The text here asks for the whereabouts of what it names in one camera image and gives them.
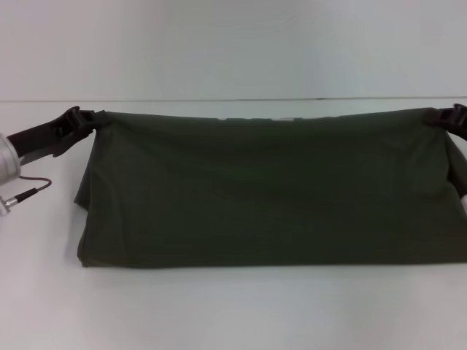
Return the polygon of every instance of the dark green fabric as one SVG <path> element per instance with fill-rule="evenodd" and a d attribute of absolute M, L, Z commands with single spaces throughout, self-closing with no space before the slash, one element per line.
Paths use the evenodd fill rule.
<path fill-rule="evenodd" d="M 76 202 L 84 266 L 467 262 L 436 109 L 275 121 L 100 112 Z"/>

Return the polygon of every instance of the metal cylinder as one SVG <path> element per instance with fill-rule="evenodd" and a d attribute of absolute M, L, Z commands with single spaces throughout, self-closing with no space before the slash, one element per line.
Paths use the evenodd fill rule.
<path fill-rule="evenodd" d="M 20 158 L 6 136 L 0 133 L 0 185 L 20 176 Z"/>
<path fill-rule="evenodd" d="M 12 206 L 18 204 L 18 200 L 16 197 L 12 197 L 9 200 L 5 201 L 2 197 L 0 197 L 0 217 L 5 217 L 9 213 L 9 209 Z"/>

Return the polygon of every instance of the green cloth bag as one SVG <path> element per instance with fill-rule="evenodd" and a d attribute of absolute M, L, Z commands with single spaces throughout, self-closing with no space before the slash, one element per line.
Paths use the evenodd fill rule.
<path fill-rule="evenodd" d="M 281 120 L 99 112 L 84 266 L 467 262 L 467 163 L 438 109 Z"/>

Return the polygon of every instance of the black cable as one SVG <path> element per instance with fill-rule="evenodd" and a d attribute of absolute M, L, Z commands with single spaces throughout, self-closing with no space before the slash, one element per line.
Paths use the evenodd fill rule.
<path fill-rule="evenodd" d="M 23 193 L 20 193 L 19 195 L 16 195 L 15 198 L 18 201 L 18 203 L 21 203 L 25 199 L 28 199 L 29 197 L 35 195 L 38 193 L 38 190 L 36 188 L 31 188 L 30 190 L 27 190 Z"/>
<path fill-rule="evenodd" d="M 47 179 L 45 177 L 29 177 L 29 176 L 20 176 L 20 179 L 22 180 L 33 180 L 33 181 L 46 181 L 47 184 L 44 186 L 41 186 L 37 188 L 37 192 L 45 190 L 47 187 L 49 187 L 52 184 L 52 180 Z"/>

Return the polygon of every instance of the white background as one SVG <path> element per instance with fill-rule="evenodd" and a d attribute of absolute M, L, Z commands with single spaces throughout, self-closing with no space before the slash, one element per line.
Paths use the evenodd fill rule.
<path fill-rule="evenodd" d="M 461 0 L 4 0 L 0 129 L 75 104 L 273 118 L 467 104 L 453 98 L 467 96 L 466 10 Z M 225 101 L 322 97 L 372 99 Z M 72 201 L 92 141 L 23 167 L 54 183 L 0 221 L 0 349 L 467 348 L 467 265 L 82 268 L 86 213 Z"/>

